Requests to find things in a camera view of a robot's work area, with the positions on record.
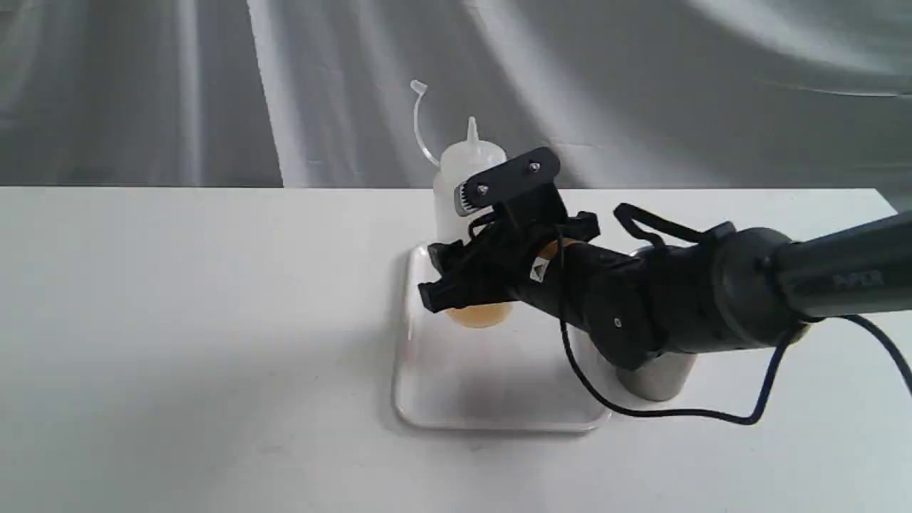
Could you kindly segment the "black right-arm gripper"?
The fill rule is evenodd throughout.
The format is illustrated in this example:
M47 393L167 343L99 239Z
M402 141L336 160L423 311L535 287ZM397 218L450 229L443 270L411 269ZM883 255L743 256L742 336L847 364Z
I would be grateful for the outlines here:
M478 172L456 189L458 213L492 208L470 223L469 243L427 248L440 274L418 284L421 305L439 313L517 301L520 286L538 284L533 263L557 234L589 242L600 235L596 214L568 214L556 186L558 155L541 147Z

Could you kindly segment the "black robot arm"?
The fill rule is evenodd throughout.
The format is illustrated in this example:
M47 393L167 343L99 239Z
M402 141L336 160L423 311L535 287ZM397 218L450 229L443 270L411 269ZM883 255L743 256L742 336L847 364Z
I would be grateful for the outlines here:
M613 216L648 246L596 246L599 221L575 217L554 184L561 163L537 148L454 188L458 214L488 209L469 242L429 246L439 279L427 311L518 301L589 335L634 371L667 353L779 346L804 323L910 309L910 214L797 241L722 223L703 232L622 202Z

